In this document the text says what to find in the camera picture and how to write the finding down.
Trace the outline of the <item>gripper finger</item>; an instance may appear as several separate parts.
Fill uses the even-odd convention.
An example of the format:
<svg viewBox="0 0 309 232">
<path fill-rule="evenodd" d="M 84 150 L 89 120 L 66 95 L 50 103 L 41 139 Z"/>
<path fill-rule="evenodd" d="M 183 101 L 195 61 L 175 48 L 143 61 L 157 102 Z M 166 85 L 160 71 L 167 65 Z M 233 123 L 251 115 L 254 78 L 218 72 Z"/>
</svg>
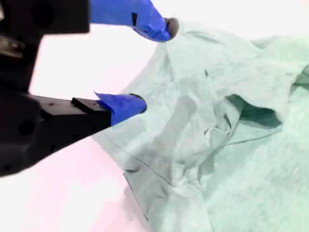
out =
<svg viewBox="0 0 309 232">
<path fill-rule="evenodd" d="M 136 94 L 61 100 L 0 95 L 0 175 L 16 174 L 51 154 L 147 110 Z"/>
<path fill-rule="evenodd" d="M 150 0 L 91 0 L 90 23 L 127 26 L 154 42 L 167 42 L 179 30 L 176 18 L 164 18 Z"/>
</svg>

